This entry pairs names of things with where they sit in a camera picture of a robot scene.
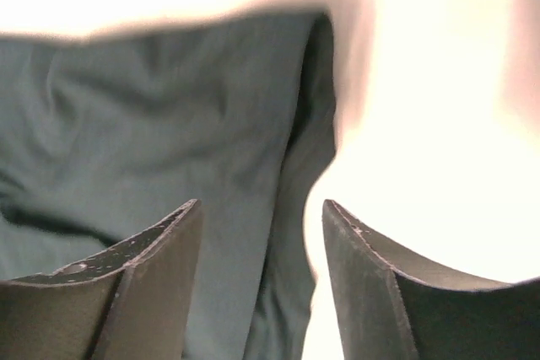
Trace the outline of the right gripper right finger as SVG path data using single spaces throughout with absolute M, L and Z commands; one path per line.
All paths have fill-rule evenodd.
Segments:
M 539 281 L 507 284 L 442 266 L 336 202 L 323 233 L 347 359 L 537 359 Z

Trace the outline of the black t shirt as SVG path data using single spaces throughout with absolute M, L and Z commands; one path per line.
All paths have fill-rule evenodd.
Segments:
M 266 14 L 88 46 L 1 43 L 1 275 L 53 271 L 198 199 L 183 356 L 298 359 L 306 197 L 334 154 L 332 27 Z

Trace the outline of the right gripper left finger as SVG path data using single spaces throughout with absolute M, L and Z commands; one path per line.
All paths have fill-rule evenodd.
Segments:
M 96 255 L 3 281 L 1 358 L 181 358 L 202 230 L 190 200 Z

